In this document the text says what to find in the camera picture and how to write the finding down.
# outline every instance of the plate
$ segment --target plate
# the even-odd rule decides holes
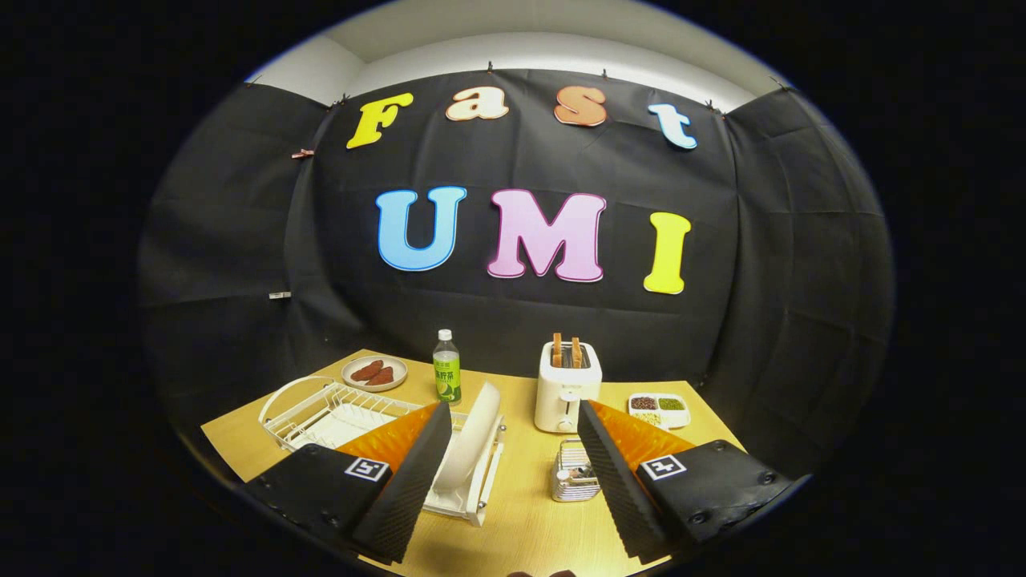
[[[381,360],[385,363],[384,367],[382,367],[383,370],[385,369],[385,367],[392,368],[392,377],[394,378],[391,383],[385,383],[384,385],[368,386],[367,385],[368,381],[354,381],[352,379],[353,373],[356,373],[360,369],[363,369],[364,367],[370,364],[376,360]],[[399,385],[402,384],[403,381],[406,380],[406,363],[399,360],[398,358],[395,358],[393,356],[385,356],[384,354],[372,354],[369,356],[361,356],[360,358],[357,358],[355,360],[350,360],[348,363],[346,363],[345,367],[342,368],[342,380],[346,381],[347,385],[363,391],[368,391],[368,392],[387,391],[389,389],[394,389],[395,387],[398,387]]]
[[[470,409],[463,430],[460,431],[460,435],[449,446],[442,459],[433,484],[433,489],[436,492],[455,491],[470,476],[474,465],[481,458],[481,453],[487,446],[491,425],[495,424],[496,417],[499,416],[500,399],[499,389],[485,381],[481,392],[477,394],[474,406]]]
[[[656,405],[656,409],[635,409],[634,407],[631,407],[631,401],[638,397],[647,397],[653,399]],[[683,407],[683,409],[661,409],[659,405],[660,399],[676,400],[681,407]],[[660,424],[656,426],[663,430],[678,429],[680,427],[686,427],[692,423],[692,412],[687,409],[687,403],[684,402],[684,398],[679,394],[654,392],[640,392],[632,394],[627,399],[627,413],[630,415],[658,415]]]

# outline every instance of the plastic bottle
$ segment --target plastic bottle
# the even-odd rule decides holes
[[[432,355],[435,362],[435,389],[438,400],[449,407],[460,405],[463,391],[460,388],[460,351],[452,344],[452,332],[442,329],[438,332],[438,346]]]

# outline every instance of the white toaster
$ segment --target white toaster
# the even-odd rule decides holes
[[[535,426],[543,431],[576,433],[578,408],[582,399],[598,399],[602,385],[602,367],[598,363],[595,349],[587,343],[580,343],[582,353],[581,369],[569,364],[570,344],[563,342],[563,366],[552,366],[553,343],[542,347],[542,357],[538,363],[538,398],[535,402]]]

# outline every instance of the meat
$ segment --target meat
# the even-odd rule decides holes
[[[395,380],[395,377],[392,376],[392,368],[386,367],[385,369],[382,369],[380,373],[374,375],[373,379],[370,379],[367,386],[385,385],[391,383],[393,380]]]
[[[363,369],[360,369],[356,373],[353,373],[353,376],[350,378],[353,379],[354,381],[366,381],[368,379],[372,379],[376,375],[382,372],[382,367],[385,367],[385,361],[378,359],[371,362],[370,364],[367,364]],[[392,369],[389,369],[388,372],[389,372],[389,381],[391,381]]]

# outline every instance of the pink letter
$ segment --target pink letter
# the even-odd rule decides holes
[[[499,255],[488,265],[488,274],[500,278],[521,276],[526,270],[517,257],[522,241],[538,276],[549,271],[559,247],[565,246],[556,276],[575,282],[602,278],[598,266],[598,216],[605,209],[604,198],[571,194],[551,225],[529,191],[500,190],[491,195],[491,202],[499,206]]]

